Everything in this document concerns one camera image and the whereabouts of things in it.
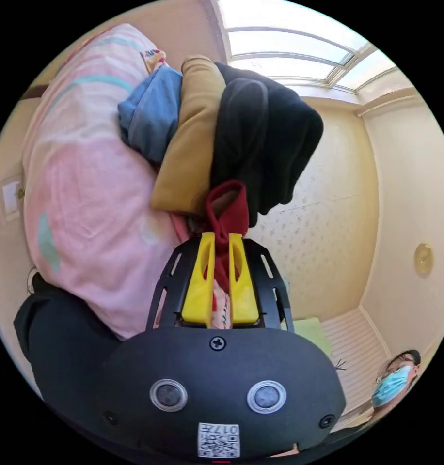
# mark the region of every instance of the red cloth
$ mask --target red cloth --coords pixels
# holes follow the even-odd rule
[[[213,203],[228,192],[235,192],[235,199],[216,217]],[[209,229],[215,233],[216,260],[214,279],[220,287],[230,294],[229,281],[229,233],[245,236],[249,227],[248,202],[246,188],[240,181],[227,181],[213,189],[206,198],[206,212]]]

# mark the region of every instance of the black cloth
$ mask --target black cloth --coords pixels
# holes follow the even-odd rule
[[[258,213],[291,202],[324,124],[292,89],[253,71],[215,64],[227,87],[214,137],[211,189],[230,179],[242,181],[253,227]]]
[[[40,277],[33,286],[14,327],[41,395],[74,424],[108,437],[96,410],[96,384],[102,364],[121,342],[83,300]]]

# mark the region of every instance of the window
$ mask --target window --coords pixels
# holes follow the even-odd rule
[[[229,64],[283,84],[340,86],[354,92],[395,67],[347,26],[286,0],[217,0]]]
[[[337,84],[349,89],[356,90],[375,76],[395,68],[395,63],[391,61],[380,50],[371,53],[367,58],[364,58],[356,66],[351,68]]]
[[[295,58],[258,58],[256,60],[236,60],[231,66],[238,69],[249,69],[263,76],[298,77],[310,79],[325,79],[333,70],[333,66],[310,60]]]

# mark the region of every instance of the blue cloth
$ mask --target blue cloth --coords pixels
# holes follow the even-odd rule
[[[148,161],[164,159],[177,130],[181,88],[182,74],[161,66],[118,105],[122,140]]]

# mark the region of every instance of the wall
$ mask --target wall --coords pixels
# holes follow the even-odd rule
[[[379,170],[381,221],[362,307],[391,354],[424,354],[444,332],[444,136],[420,97],[363,119]],[[421,242],[434,249],[425,279],[413,266]]]
[[[357,92],[357,97],[361,105],[366,105],[384,95],[412,89],[414,86],[410,80],[398,68],[395,68],[362,86]]]
[[[374,255],[377,173],[364,123],[349,111],[310,103],[324,135],[288,205],[249,236],[267,247],[290,282],[294,318],[321,321],[358,307]]]
[[[421,356],[421,371],[420,374],[424,373],[427,368],[427,365],[432,361],[439,345],[441,344],[442,339],[437,338],[432,345],[427,349],[426,353]]]
[[[0,337],[20,373],[39,394],[31,365],[23,355],[14,329],[14,319],[28,296],[27,278],[33,267],[28,255],[19,210],[7,215],[3,189],[22,184],[21,146],[39,99],[19,102],[0,135]]]
[[[48,84],[61,63],[86,39],[110,26],[130,23],[167,54],[167,62],[180,69],[184,58],[205,55],[226,62],[220,28],[209,0],[161,0],[119,15],[89,31],[54,59],[32,85]]]

